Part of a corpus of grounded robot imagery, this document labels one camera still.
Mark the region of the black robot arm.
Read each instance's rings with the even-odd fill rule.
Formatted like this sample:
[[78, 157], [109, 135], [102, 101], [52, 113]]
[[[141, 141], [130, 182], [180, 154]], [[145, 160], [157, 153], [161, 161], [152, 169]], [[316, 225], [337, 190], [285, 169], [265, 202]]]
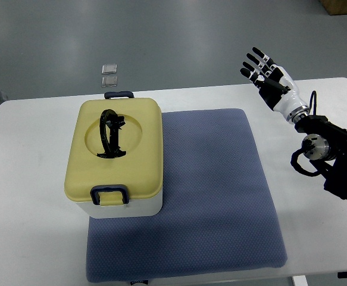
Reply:
[[306, 137], [301, 148], [292, 154], [290, 163], [302, 175], [322, 175], [324, 190], [347, 200], [347, 130], [316, 114], [316, 91], [311, 93], [310, 107], [312, 114], [295, 123], [296, 131], [305, 133]]

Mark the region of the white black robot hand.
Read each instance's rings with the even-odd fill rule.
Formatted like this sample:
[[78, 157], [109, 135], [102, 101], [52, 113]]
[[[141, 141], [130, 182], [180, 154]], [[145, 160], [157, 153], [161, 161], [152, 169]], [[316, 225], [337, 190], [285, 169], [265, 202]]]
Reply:
[[252, 52], [247, 53], [250, 62], [244, 61], [240, 72], [258, 89], [266, 105], [290, 124], [308, 116], [310, 108], [288, 72], [260, 49], [253, 47]]

